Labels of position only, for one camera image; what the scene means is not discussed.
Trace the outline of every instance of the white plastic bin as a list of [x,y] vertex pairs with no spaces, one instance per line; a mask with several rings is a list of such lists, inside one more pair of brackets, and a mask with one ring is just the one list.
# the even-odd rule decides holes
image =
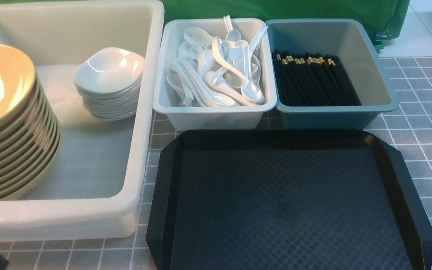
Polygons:
[[[258,19],[234,19],[235,29],[241,32],[243,39],[252,41],[264,25]],[[166,114],[171,124],[178,131],[192,129],[253,129],[266,111],[276,106],[276,84],[271,64],[271,51],[267,34],[261,40],[259,51],[261,60],[261,90],[266,102],[261,106],[215,107],[180,107],[181,99],[166,82],[170,72],[170,63],[178,56],[178,49],[184,42],[183,32],[190,27],[204,29],[212,36],[224,38],[227,34],[223,19],[175,20],[168,22],[161,40],[161,50],[154,86],[153,108],[158,113]]]
[[[125,237],[138,225],[154,81],[164,20],[156,0],[0,5],[0,43],[30,56],[63,131],[40,186],[0,201],[0,242]],[[92,118],[72,83],[97,51],[119,47],[146,58],[134,118]]]

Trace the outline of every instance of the table surface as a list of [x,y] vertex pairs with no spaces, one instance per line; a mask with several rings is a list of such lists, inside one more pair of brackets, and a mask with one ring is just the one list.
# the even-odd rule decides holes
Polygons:
[[[383,58],[400,107],[367,130],[400,150],[432,223],[432,57]],[[265,113],[259,129],[281,129],[281,116]],[[0,243],[10,270],[156,270],[144,236],[158,171],[159,152],[176,136],[169,120],[153,114],[149,159],[136,234],[124,239]]]

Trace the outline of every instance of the green fabric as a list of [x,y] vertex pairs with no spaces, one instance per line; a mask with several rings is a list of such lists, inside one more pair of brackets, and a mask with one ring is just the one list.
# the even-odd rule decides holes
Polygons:
[[[28,0],[0,0],[2,3]],[[161,0],[165,22],[176,19],[259,18],[350,18],[359,21],[375,45],[377,33],[388,39],[401,32],[410,0]]]

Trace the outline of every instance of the blue plastic bin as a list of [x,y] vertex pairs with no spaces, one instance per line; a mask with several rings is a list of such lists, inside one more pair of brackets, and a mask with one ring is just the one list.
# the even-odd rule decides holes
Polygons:
[[276,108],[281,111],[285,129],[361,130],[380,113],[398,108],[396,91],[359,22],[350,19],[282,19],[267,21],[266,25],[271,52],[339,56],[362,103],[362,106],[286,106],[278,96]]

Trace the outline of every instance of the utensil container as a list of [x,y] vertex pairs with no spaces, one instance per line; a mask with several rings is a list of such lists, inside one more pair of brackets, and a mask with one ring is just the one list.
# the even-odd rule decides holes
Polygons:
[[271,52],[339,56],[362,103],[362,106],[286,106],[278,98],[276,107],[281,111],[283,128],[361,130],[380,113],[394,111],[399,106],[396,91],[359,22],[281,19],[266,24]]
[[[250,42],[264,22],[258,19],[234,19],[234,29],[241,32],[242,39]],[[223,19],[175,20],[168,22],[161,40],[161,51],[154,86],[153,108],[158,113],[166,114],[171,124],[178,131],[191,129],[253,129],[266,111],[276,106],[276,83],[271,64],[271,51],[267,34],[259,45],[261,61],[261,90],[266,101],[261,106],[232,107],[181,107],[181,99],[166,82],[166,76],[172,73],[170,63],[178,56],[178,49],[185,41],[183,33],[190,27],[204,29],[212,36],[224,38],[227,34]]]
[[[0,242],[134,233],[163,20],[156,0],[0,5],[0,43],[32,59],[63,133],[41,185],[21,200],[0,201]],[[114,123],[91,117],[73,84],[79,65],[107,47],[146,59],[136,116]]]

